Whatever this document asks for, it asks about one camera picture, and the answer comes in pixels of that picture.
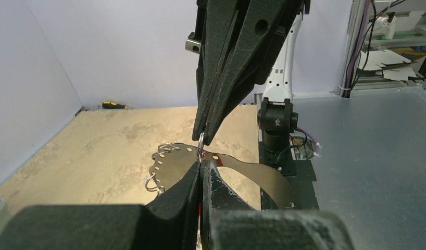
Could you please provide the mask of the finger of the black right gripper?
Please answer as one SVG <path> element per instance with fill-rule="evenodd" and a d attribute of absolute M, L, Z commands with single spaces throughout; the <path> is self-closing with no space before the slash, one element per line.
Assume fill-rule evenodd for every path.
<path fill-rule="evenodd" d="M 202 40 L 196 69 L 198 108 L 192 139 L 212 140 L 224 117 L 233 83 L 224 79 L 238 1 L 202 1 Z"/>
<path fill-rule="evenodd" d="M 302 7 L 302 1 L 238 1 L 224 69 L 224 79 L 233 83 L 227 115 L 256 84 L 264 83 Z"/>

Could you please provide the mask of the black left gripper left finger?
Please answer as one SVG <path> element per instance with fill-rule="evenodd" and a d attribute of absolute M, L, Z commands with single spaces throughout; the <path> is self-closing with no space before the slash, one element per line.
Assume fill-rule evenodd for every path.
<path fill-rule="evenodd" d="M 37 205 L 18 212 L 0 249 L 195 249 L 201 165 L 152 202 Z"/>

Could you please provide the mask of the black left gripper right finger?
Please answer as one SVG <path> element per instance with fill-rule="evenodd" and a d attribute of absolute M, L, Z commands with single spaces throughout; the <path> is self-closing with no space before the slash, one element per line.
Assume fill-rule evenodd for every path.
<path fill-rule="evenodd" d="M 203 249 L 354 249 L 335 214 L 316 209 L 255 210 L 219 174 L 201 163 Z"/>

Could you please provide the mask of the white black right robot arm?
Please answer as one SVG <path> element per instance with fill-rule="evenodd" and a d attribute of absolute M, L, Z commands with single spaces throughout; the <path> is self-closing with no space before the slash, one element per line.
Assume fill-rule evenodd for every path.
<path fill-rule="evenodd" d="M 197 113 L 192 140 L 209 145 L 225 117 L 264 85 L 258 124 L 271 150 L 287 146 L 297 126 L 292 62 L 310 1 L 197 1 L 186 49 L 198 53 Z"/>

